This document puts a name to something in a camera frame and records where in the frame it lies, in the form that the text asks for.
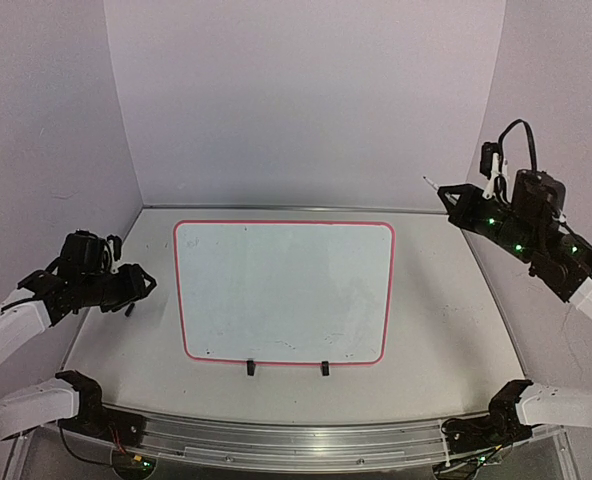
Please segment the white marker pen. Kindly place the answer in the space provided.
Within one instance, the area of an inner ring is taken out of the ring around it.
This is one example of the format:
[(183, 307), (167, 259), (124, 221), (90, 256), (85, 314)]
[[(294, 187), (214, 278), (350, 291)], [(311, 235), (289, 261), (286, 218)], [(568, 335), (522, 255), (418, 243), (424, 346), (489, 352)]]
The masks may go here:
[(435, 190), (435, 191), (439, 190), (440, 186), (436, 182), (431, 180), (429, 177), (423, 176), (422, 178), (433, 190)]

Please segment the pink framed whiteboard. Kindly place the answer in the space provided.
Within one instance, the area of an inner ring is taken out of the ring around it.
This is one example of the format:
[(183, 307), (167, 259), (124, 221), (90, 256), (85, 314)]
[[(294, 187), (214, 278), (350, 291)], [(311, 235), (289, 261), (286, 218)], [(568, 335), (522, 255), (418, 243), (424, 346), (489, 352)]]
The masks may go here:
[(182, 220), (173, 244), (190, 359), (271, 366), (383, 359), (396, 251), (391, 224)]

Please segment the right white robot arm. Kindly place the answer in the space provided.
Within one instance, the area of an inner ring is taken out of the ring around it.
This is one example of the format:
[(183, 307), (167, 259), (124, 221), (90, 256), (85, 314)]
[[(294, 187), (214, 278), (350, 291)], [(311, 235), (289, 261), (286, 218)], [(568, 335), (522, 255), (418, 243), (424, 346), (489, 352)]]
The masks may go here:
[[(472, 184), (440, 186), (448, 220), (478, 234), (528, 267), (562, 302), (592, 320), (592, 246), (563, 220), (564, 185), (544, 172), (518, 172), (510, 204)], [(442, 433), (453, 453), (527, 440), (540, 425), (592, 429), (592, 392), (532, 380), (506, 383), (485, 415), (451, 418)]]

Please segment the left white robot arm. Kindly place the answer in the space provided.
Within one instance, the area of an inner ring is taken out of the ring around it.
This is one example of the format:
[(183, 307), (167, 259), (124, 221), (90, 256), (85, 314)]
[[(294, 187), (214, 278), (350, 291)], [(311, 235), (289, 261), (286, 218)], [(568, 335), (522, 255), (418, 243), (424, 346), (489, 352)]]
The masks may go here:
[[(72, 314), (97, 308), (132, 311), (156, 288), (138, 264), (121, 263), (122, 240), (77, 230), (44, 269), (21, 280), (0, 304), (0, 366), (33, 338)], [(140, 416), (108, 409), (100, 384), (75, 370), (0, 398), (0, 443), (54, 422), (60, 428), (100, 438), (119, 452), (137, 443)]]

